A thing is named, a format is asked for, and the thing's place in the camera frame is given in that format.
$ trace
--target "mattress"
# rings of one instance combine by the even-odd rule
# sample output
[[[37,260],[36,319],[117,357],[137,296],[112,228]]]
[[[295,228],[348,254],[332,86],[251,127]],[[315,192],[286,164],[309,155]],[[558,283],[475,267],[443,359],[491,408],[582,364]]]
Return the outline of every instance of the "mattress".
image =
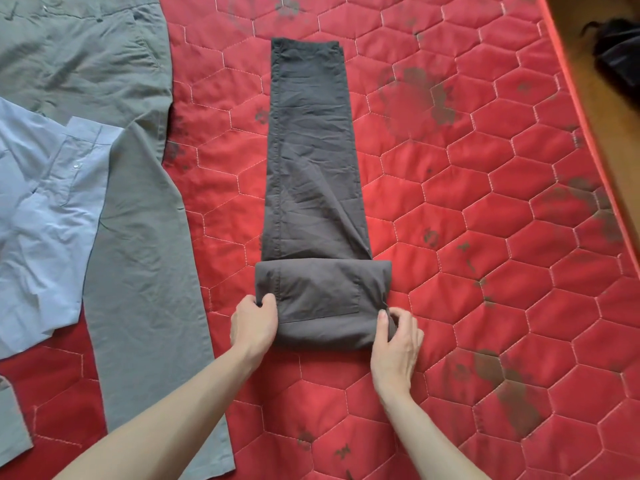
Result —
[[[412,396],[492,479],[640,474],[640,282],[536,0],[161,0],[183,195],[216,355],[254,293],[269,39],[338,40],[372,250],[425,341]],[[234,480],[418,476],[370,352],[272,349],[229,411]],[[0,363],[49,479],[105,434],[84,321]]]

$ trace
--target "forearm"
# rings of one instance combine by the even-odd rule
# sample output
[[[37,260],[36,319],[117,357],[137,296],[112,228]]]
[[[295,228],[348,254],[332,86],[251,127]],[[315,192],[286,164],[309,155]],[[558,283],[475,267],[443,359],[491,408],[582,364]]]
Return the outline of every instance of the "forearm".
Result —
[[[487,480],[442,434],[411,396],[383,401],[389,420],[422,480]]]
[[[253,371],[232,347],[160,402],[101,439],[55,480],[177,479]]]

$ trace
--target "wooden floor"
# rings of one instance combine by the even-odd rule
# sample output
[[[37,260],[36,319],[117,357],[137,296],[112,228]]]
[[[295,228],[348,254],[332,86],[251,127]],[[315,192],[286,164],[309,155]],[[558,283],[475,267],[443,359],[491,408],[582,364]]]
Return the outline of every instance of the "wooden floor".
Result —
[[[637,19],[640,0],[547,0],[562,39],[573,81],[599,146],[636,255],[640,250],[640,112],[594,69],[593,35],[580,37],[592,20]]]

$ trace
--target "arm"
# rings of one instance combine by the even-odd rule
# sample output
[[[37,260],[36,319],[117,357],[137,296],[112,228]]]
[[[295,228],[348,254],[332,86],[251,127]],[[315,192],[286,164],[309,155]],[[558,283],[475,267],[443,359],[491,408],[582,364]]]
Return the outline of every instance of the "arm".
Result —
[[[55,480],[177,479],[260,365],[278,327],[273,295],[245,297],[231,318],[233,346],[195,377],[76,458]]]
[[[378,315],[371,354],[373,384],[391,424],[422,480],[488,480],[434,425],[412,399],[409,390],[424,332],[411,313],[391,308],[398,330],[388,341],[388,316]]]

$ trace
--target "hand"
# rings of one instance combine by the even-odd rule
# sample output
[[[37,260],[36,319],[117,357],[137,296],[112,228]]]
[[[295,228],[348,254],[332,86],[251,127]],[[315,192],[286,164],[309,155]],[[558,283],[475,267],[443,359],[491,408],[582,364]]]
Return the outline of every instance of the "hand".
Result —
[[[231,345],[247,354],[252,367],[257,368],[271,347],[277,329],[276,297],[269,293],[262,298],[262,306],[258,306],[255,297],[247,295],[231,316]]]
[[[398,318],[398,330],[389,341],[389,317],[380,310],[371,353],[373,386],[385,407],[393,399],[411,399],[411,377],[424,339],[424,332],[410,312],[402,308],[389,311]]]

